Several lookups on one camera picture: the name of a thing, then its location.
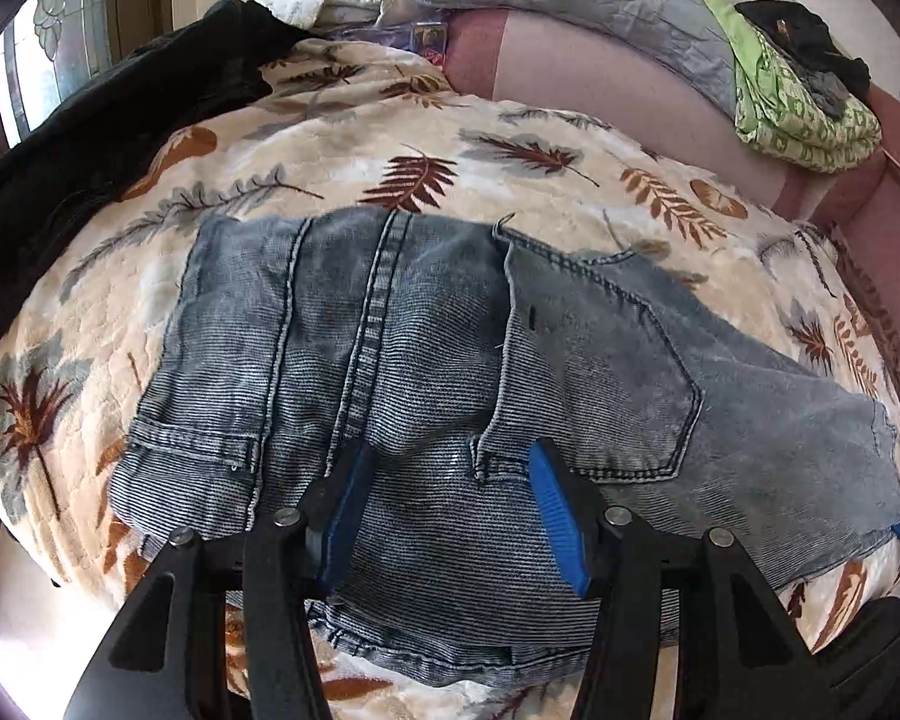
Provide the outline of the grey acid-wash denim jeans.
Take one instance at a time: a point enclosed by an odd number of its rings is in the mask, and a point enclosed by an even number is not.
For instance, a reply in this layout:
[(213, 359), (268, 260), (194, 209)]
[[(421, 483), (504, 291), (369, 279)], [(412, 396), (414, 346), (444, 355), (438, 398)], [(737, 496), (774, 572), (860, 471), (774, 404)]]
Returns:
[(660, 266), (374, 208), (199, 226), (110, 502), (148, 546), (233, 535), (365, 445), (356, 552), (313, 629), (429, 686), (523, 688), (582, 670), (598, 614), (544, 536), (539, 439), (658, 530), (728, 528), (774, 587), (900, 522), (884, 406)]

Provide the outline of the dark green garment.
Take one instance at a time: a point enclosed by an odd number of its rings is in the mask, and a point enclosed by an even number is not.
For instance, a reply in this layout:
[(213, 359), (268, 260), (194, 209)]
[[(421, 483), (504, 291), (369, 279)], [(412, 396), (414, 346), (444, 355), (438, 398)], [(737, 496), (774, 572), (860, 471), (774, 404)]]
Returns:
[(175, 132), (266, 96), (261, 67), (310, 36), (255, 0), (221, 0), (95, 78), (3, 154), (0, 340), (74, 236)]

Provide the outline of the green patterned folded blanket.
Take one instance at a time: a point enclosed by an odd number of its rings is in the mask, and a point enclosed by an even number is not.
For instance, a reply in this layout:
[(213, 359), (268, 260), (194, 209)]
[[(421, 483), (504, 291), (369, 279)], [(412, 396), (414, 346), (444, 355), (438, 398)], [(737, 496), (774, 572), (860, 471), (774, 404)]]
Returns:
[(877, 116), (849, 94), (834, 117), (818, 104), (795, 64), (727, 0), (702, 0), (724, 30), (735, 71), (736, 135), (754, 151), (836, 174), (865, 163), (883, 131)]

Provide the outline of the cream leaf-print blanket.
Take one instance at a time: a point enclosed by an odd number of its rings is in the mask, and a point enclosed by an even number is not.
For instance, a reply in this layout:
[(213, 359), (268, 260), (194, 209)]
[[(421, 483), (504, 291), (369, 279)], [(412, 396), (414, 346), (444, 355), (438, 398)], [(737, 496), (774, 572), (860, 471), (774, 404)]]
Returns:
[(266, 96), (175, 132), (92, 216), (0, 340), (0, 518), (68, 590), (66, 631), (146, 566), (109, 481), (196, 228), (214, 216), (512, 216), (560, 249), (633, 250), (900, 419), (898, 337), (834, 224), (777, 215), (593, 115), (461, 93), (401, 50), (308, 41), (261, 75)]

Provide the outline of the black clothes pile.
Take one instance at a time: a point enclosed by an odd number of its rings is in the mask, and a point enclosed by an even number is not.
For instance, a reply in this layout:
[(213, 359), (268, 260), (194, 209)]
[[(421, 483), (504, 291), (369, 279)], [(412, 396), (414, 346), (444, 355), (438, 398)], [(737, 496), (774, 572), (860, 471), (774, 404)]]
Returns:
[(735, 8), (769, 37), (829, 119), (838, 121), (852, 98), (865, 103), (870, 68), (862, 59), (850, 59), (836, 46), (821, 16), (785, 0), (749, 0)]

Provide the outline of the stained glass window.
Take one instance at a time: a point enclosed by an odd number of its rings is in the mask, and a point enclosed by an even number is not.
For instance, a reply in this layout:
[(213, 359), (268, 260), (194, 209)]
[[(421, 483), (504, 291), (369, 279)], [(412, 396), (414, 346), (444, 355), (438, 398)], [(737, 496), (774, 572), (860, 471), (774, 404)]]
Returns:
[(0, 115), (9, 145), (112, 66), (107, 0), (25, 0), (0, 36)]

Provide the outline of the pink sofa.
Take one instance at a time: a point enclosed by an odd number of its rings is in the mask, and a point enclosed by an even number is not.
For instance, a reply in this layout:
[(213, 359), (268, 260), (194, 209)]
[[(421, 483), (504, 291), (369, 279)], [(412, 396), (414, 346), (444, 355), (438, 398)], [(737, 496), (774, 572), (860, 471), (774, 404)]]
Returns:
[(712, 172), (789, 220), (837, 226), (899, 340), (900, 102), (880, 88), (878, 153), (821, 176), (752, 151), (730, 119), (673, 71), (611, 37), (520, 10), (460, 11), (445, 75), (461, 93), (593, 115), (656, 154)]

